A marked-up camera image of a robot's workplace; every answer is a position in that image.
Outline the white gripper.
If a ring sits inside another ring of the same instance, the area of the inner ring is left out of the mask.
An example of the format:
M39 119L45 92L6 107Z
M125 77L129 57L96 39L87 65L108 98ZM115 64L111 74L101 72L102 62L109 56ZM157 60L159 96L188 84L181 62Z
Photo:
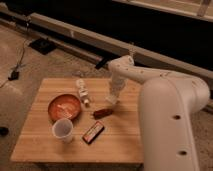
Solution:
M112 79L110 81L110 94L106 97L106 100L111 104L115 105L118 102L116 97L119 96L120 92L125 87L125 80L124 79Z

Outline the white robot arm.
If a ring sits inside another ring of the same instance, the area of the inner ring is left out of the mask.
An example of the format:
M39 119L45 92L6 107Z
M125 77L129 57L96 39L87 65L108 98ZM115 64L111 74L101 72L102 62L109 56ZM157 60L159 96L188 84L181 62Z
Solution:
M127 79L142 86L138 113L144 171L200 171L190 117L209 102L207 83L181 72L137 67L129 55L110 61L108 69L109 103L117 103Z

